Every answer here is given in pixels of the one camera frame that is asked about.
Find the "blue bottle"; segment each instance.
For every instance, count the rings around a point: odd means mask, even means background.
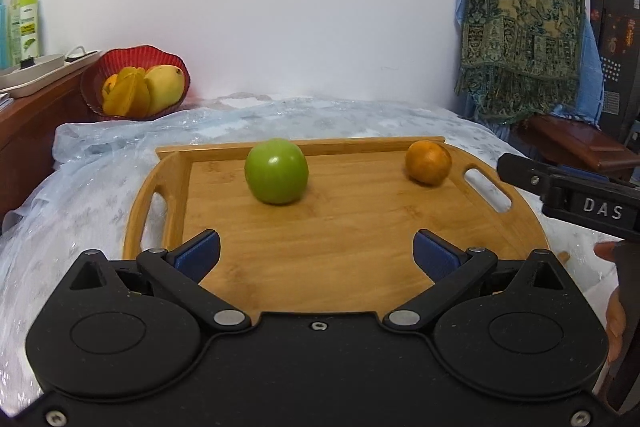
[[[9,67],[9,34],[6,26],[6,5],[0,0],[0,70]]]

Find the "plastic sheet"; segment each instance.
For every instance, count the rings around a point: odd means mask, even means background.
[[[515,151],[482,126],[442,109],[394,103],[295,99],[256,107],[181,111],[145,123],[65,124],[53,147],[58,169],[5,221],[22,219],[0,237],[0,407],[15,414],[40,393],[24,353],[36,314],[76,256],[99,248],[110,259],[122,251],[130,206],[158,162],[154,150],[170,144],[366,136],[445,136],[447,142],[495,167]],[[555,252],[571,254],[568,269],[599,306],[615,284],[612,265],[595,258],[593,245],[607,236],[540,214],[535,196],[524,197],[538,214]],[[143,246],[158,245],[164,202],[154,200]],[[607,278],[605,290],[598,283]]]

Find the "yellow fruit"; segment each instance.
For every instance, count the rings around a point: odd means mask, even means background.
[[[440,185],[451,170],[451,155],[442,145],[420,140],[404,155],[406,173],[426,185]]]
[[[118,79],[118,75],[117,74],[112,74],[109,78],[107,78],[107,80],[104,81],[104,84],[102,84],[102,99],[103,100],[105,98],[107,98],[107,95],[110,93],[111,89],[113,89],[113,86],[116,85],[117,79]]]
[[[111,116],[143,118],[149,109],[150,100],[142,73],[136,68],[124,68],[118,74],[115,86],[105,97],[102,110]]]
[[[184,91],[184,73],[180,68],[170,64],[150,68],[146,72],[145,82],[151,95],[147,116],[174,105]]]

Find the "blue cloth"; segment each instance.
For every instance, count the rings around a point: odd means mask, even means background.
[[[459,26],[462,26],[465,17],[465,8],[466,0],[456,0],[456,21]],[[587,19],[586,14],[584,15],[584,19],[580,79],[575,107],[558,104],[551,114],[559,116],[560,118],[585,121],[597,127],[600,115],[602,114],[602,103],[604,101],[604,76],[602,74],[600,54],[598,53],[598,45],[593,34],[591,22]],[[464,116],[481,123],[498,138],[505,141],[509,139],[510,126],[486,123],[478,119],[475,103],[471,97],[466,101]]]

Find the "tray handle hole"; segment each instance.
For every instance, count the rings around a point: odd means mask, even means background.
[[[503,214],[511,210],[511,200],[489,178],[478,169],[472,168],[465,172],[465,181],[489,203],[496,212]]]
[[[151,198],[149,213],[146,215],[145,231],[142,233],[140,247],[142,250],[148,248],[162,247],[162,231],[166,221],[166,201],[156,192]]]

